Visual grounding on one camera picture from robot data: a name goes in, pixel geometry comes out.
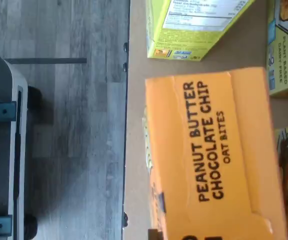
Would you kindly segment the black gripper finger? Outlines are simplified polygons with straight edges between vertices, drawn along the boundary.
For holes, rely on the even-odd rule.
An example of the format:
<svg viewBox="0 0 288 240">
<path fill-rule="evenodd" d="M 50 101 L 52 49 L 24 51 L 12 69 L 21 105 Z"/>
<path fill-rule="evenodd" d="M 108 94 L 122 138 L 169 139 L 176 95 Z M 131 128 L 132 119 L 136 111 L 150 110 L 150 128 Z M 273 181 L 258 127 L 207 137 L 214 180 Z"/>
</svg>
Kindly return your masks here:
<svg viewBox="0 0 288 240">
<path fill-rule="evenodd" d="M 164 240 L 163 232 L 158 229 L 148 229 L 147 233 L 148 240 Z"/>
</svg>

